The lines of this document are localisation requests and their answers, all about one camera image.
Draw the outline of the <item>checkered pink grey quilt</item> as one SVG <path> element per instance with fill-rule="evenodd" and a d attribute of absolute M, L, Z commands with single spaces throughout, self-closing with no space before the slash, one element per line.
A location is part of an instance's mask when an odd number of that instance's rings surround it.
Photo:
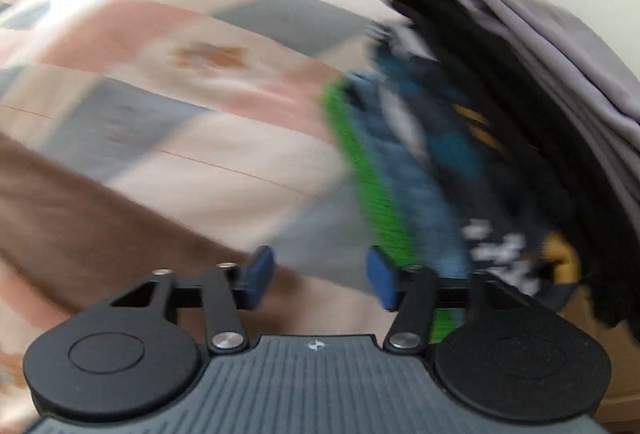
<path fill-rule="evenodd" d="M 1 139 L 233 250 L 272 247 L 251 334 L 383 336 L 322 100 L 399 21 L 386 0 L 1 0 Z M 3 432 L 36 417 L 27 347 L 75 312 L 1 257 Z"/>

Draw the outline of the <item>brown garment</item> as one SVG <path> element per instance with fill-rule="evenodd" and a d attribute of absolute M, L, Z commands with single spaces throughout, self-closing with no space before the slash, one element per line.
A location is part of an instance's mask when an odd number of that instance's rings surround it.
<path fill-rule="evenodd" d="M 1 139 L 1 256 L 72 311 L 155 269 L 192 277 L 248 259 L 9 136 Z"/>

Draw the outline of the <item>green blue storage bag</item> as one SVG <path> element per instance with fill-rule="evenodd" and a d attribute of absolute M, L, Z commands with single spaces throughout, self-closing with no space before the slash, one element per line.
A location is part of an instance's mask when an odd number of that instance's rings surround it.
<path fill-rule="evenodd" d="M 578 254 L 489 122 L 413 29 L 374 24 L 371 36 L 370 70 L 329 86 L 323 106 L 392 266 L 372 266 L 372 285 L 387 290 L 421 267 L 452 280 L 486 273 L 563 310 L 579 283 Z"/>

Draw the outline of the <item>grey folded clothes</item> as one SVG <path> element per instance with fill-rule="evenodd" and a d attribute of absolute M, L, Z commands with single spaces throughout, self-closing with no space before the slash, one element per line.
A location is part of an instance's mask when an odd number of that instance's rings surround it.
<path fill-rule="evenodd" d="M 600 161 L 639 230 L 639 80 L 578 17 L 544 0 L 458 0 L 505 38 Z"/>

